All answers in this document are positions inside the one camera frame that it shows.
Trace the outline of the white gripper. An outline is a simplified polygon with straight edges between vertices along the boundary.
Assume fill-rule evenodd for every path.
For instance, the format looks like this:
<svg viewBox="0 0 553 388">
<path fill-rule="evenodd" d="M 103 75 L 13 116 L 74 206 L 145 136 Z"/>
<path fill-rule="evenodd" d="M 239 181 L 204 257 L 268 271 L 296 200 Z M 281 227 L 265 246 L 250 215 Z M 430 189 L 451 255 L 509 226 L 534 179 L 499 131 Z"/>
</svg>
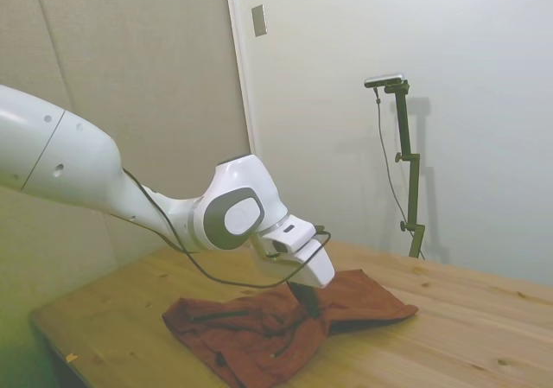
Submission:
<svg viewBox="0 0 553 388">
<path fill-rule="evenodd" d="M 328 240 L 327 233 L 319 239 L 315 231 L 274 231 L 251 240 L 257 267 L 268 277 L 290 281 L 290 291 L 314 319 L 321 315 L 314 288 L 324 288 L 334 278 Z"/>
</svg>

